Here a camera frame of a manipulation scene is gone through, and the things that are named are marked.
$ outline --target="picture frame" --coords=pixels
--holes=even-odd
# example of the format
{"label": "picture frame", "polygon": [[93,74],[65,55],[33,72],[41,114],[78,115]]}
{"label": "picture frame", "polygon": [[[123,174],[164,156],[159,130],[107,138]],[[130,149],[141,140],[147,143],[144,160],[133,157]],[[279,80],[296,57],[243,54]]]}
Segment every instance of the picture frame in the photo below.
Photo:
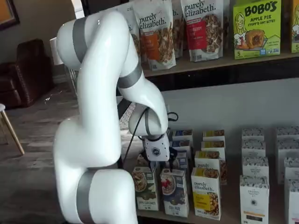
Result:
{"label": "picture frame", "polygon": [[0,0],[0,31],[19,23],[13,0]]}

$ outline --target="yellow-green package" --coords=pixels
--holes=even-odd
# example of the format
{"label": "yellow-green package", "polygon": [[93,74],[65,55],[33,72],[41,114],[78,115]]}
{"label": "yellow-green package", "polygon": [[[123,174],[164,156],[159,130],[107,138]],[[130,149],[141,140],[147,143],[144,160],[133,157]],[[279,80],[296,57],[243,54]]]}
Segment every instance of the yellow-green package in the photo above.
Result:
{"label": "yellow-green package", "polygon": [[239,0],[234,6],[235,59],[280,54],[281,0]]}
{"label": "yellow-green package", "polygon": [[299,52],[299,0],[292,0],[292,53]]}

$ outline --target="red label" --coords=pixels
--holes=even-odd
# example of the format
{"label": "red label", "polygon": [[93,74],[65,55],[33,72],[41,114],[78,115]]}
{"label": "red label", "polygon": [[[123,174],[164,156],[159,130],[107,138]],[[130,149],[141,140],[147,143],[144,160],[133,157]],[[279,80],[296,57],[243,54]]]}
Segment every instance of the red label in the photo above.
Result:
{"label": "red label", "polygon": [[188,21],[187,36],[190,50],[206,49],[206,22],[201,19]]}

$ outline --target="cartoon illustration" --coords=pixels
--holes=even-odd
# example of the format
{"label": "cartoon illustration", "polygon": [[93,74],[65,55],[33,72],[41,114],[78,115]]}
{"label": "cartoon illustration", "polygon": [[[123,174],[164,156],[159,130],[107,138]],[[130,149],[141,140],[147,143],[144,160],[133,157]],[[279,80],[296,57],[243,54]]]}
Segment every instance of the cartoon illustration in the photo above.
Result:
{"label": "cartoon illustration", "polygon": [[293,41],[299,42],[299,4],[295,7],[293,27],[292,27]]}
{"label": "cartoon illustration", "polygon": [[246,35],[246,28],[245,28],[245,17],[242,13],[238,13],[235,16],[235,33],[234,33],[234,39],[235,39],[235,48],[237,49],[248,49],[248,46],[245,41],[245,35]]}

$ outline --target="gray joint band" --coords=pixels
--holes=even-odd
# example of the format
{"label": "gray joint band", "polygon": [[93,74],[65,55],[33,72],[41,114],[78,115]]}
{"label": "gray joint band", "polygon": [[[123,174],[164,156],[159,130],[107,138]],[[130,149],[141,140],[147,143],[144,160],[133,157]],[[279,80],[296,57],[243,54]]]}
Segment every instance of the gray joint band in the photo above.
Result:
{"label": "gray joint band", "polygon": [[89,209],[89,190],[97,170],[88,170],[80,178],[77,188],[77,212],[81,222],[93,224]]}
{"label": "gray joint band", "polygon": [[85,41],[86,18],[87,17],[76,20],[73,27],[73,45],[77,58],[81,63],[87,51],[87,45]]}
{"label": "gray joint band", "polygon": [[117,86],[121,89],[126,89],[133,86],[138,82],[142,74],[142,67],[140,65],[140,61],[138,62],[136,68],[127,76],[120,77],[117,82]]}
{"label": "gray joint band", "polygon": [[152,136],[150,133],[150,127],[149,127],[149,108],[145,111],[144,122],[145,122],[146,133],[148,134],[148,136]]}

